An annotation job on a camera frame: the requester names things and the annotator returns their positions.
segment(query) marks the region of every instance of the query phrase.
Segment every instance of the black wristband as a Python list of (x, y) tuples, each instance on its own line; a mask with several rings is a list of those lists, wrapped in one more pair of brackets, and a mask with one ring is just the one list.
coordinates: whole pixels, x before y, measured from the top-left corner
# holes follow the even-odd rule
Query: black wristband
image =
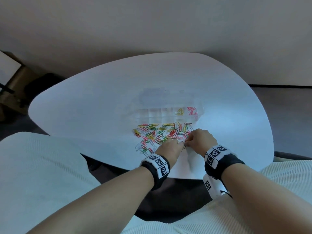
[(234, 154), (230, 153), (228, 155), (224, 155), (224, 157), (218, 161), (218, 165), (216, 166), (216, 169), (214, 169), (208, 163), (205, 163), (205, 171), (209, 176), (213, 177), (214, 179), (222, 181), (221, 175), (224, 172), (224, 170), (228, 168), (229, 166), (236, 164), (236, 163), (245, 164)]
[[(168, 169), (169, 169), (169, 171), (170, 171), (170, 164), (169, 164), (169, 161), (168, 161), (165, 157), (163, 157), (163, 156), (161, 156), (161, 157), (162, 157), (162, 158), (166, 161), (166, 163), (168, 164)], [(151, 189), (151, 191), (160, 188), (161, 185), (162, 185), (162, 183), (164, 182), (164, 180), (166, 180), (166, 178), (167, 178), (167, 176), (168, 176), (168, 174), (169, 174), (169, 173), (167, 173), (167, 174), (164, 175), (163, 177), (159, 178), (159, 177), (158, 177), (158, 174), (157, 174), (156, 168), (155, 168), (151, 163), (149, 163), (149, 162), (147, 162), (147, 161), (143, 161), (143, 162), (141, 163), (141, 167), (145, 167), (145, 168), (149, 169), (149, 171), (150, 171), (151, 174), (153, 175), (153, 178), (154, 178), (154, 186), (153, 186), (153, 188)]]

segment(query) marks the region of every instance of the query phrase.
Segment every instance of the person's left hand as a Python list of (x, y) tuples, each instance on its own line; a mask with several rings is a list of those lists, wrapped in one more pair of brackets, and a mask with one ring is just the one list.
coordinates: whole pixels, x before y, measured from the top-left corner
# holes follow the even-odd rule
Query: person's left hand
[(184, 143), (180, 142), (177, 139), (167, 139), (164, 141), (161, 146), (158, 147), (155, 154), (164, 156), (170, 164), (170, 169), (177, 162), (182, 149), (184, 148)]

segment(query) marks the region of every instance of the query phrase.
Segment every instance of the hand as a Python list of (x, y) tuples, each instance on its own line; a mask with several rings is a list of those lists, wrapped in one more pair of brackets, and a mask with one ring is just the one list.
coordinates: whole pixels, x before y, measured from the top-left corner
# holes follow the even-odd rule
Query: hand
[(208, 130), (196, 129), (193, 130), (187, 140), (185, 146), (191, 147), (196, 153), (205, 157), (206, 152), (214, 145), (217, 145), (217, 140)]
[(170, 164), (170, 169), (177, 162), (182, 149), (184, 148), (184, 143), (180, 142), (177, 139), (167, 139), (158, 147), (155, 154), (164, 156)]

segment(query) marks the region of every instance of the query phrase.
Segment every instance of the white fabric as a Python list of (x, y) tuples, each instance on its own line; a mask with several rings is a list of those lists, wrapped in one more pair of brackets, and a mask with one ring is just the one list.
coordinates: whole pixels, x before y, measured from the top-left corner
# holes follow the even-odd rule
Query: white fabric
[[(273, 163), (262, 170), (312, 203), (312, 161)], [(21, 132), (0, 142), (0, 233), (25, 234), (61, 207), (97, 187), (85, 159), (69, 141)], [(223, 195), (189, 216), (165, 224), (134, 216), (123, 234), (251, 233), (233, 200)]]

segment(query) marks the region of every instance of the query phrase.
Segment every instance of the white table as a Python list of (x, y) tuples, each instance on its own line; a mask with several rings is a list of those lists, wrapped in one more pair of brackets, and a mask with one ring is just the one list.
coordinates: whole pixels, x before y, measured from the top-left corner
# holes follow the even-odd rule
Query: white table
[[(193, 126), (209, 130), (218, 142), (259, 171), (273, 161), (267, 115), (252, 89), (231, 69), (197, 53), (156, 53), (109, 62), (81, 72), (38, 95), (29, 116), (51, 136), (69, 138), (81, 153), (134, 169), (145, 157), (135, 151), (136, 125), (123, 116), (146, 88), (196, 92), (205, 114)], [(202, 179), (203, 158), (182, 152), (169, 177)]]

